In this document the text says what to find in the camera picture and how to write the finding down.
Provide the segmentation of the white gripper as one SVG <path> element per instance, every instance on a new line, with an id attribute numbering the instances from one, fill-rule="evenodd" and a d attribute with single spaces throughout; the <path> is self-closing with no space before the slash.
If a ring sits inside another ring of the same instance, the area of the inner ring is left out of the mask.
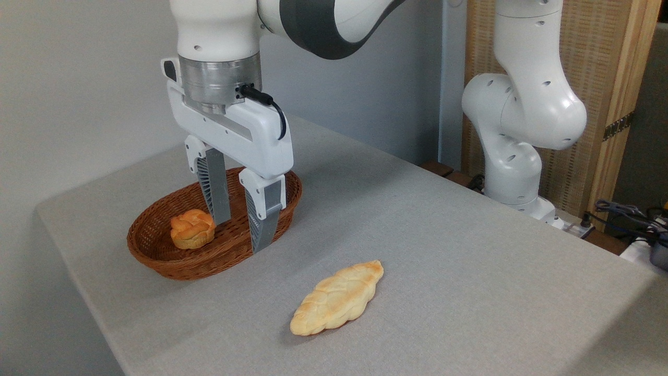
<path id="1" fill-rule="evenodd" d="M 241 93 L 245 85 L 262 88 L 259 57 L 228 62 L 165 58 L 161 69 L 175 121 L 189 134 L 189 167 L 217 226 L 231 219 L 224 154 L 247 167 L 239 179 L 257 254 L 275 236 L 280 211 L 287 206 L 284 173 L 293 167 L 289 127 L 274 107 Z"/>

